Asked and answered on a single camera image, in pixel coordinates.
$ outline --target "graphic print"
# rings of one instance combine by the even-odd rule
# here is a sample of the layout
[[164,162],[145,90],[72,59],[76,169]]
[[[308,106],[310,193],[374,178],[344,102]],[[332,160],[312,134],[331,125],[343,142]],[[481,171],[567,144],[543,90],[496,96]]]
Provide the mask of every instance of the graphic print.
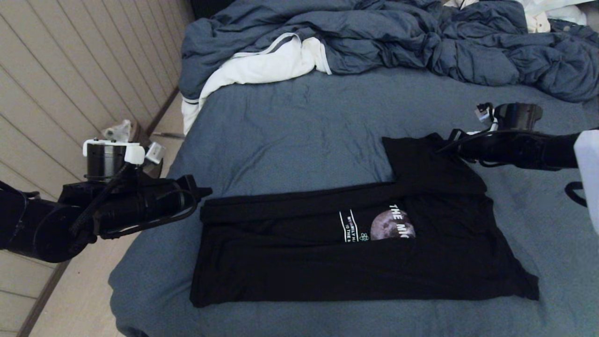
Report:
[[399,209],[397,205],[390,205],[389,210],[377,215],[370,228],[370,239],[381,240],[388,237],[413,239],[416,237],[414,225],[408,214]]

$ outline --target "bed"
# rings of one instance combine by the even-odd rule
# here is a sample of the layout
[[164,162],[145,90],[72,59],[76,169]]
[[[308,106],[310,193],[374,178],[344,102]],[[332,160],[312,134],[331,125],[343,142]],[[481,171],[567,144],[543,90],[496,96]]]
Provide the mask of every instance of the bed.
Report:
[[[410,3],[435,6],[432,1]],[[259,11],[251,13],[262,19]],[[274,37],[233,52],[255,52]],[[205,69],[218,69],[230,57],[223,55],[220,63]],[[487,101],[538,104],[544,115],[536,130],[544,133],[568,134],[599,124],[592,71],[588,83],[560,87],[567,95],[581,95],[590,83],[588,96],[572,99],[526,79],[480,85],[426,66],[372,67],[343,75],[312,71],[276,83],[223,86],[203,102],[169,175],[193,174],[199,186],[213,188],[209,198],[391,181],[381,137],[446,137],[453,128],[479,130],[473,111]],[[184,88],[190,86],[182,84],[186,97],[199,97],[199,90],[189,97],[193,94]],[[497,224],[514,255],[539,277],[538,302],[512,296],[237,302],[197,309],[189,300],[202,235],[197,212],[141,233],[115,268],[109,283],[117,327],[126,336],[596,335],[599,241],[586,209],[563,192],[565,184],[579,180],[578,171],[472,168],[488,186]]]

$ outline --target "wooden floor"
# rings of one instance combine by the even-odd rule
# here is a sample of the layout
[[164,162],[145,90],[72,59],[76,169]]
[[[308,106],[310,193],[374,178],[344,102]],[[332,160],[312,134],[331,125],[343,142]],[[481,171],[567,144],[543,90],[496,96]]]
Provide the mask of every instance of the wooden floor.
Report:
[[[156,127],[156,132],[182,133],[181,94]],[[162,175],[173,163],[182,140],[151,137],[166,146]],[[122,336],[110,311],[112,289],[108,276],[137,235],[116,240],[98,240],[73,258],[50,296],[30,336],[34,337],[115,337]]]

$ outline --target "black t-shirt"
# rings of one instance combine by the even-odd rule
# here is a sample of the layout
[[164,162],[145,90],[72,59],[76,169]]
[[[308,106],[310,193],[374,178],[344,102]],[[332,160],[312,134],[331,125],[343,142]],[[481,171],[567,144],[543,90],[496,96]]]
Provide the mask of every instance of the black t-shirt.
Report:
[[481,178],[442,139],[383,139],[396,175],[209,200],[191,301],[539,298]]

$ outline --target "moon graphic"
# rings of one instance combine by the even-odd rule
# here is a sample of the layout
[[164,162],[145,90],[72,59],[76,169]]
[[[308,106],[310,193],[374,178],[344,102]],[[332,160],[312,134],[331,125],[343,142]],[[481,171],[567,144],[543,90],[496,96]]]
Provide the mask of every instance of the moon graphic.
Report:
[[388,237],[413,239],[416,237],[414,225],[411,224],[408,214],[400,211],[402,219],[394,219],[393,212],[386,210],[377,215],[370,228],[370,239],[380,240]]

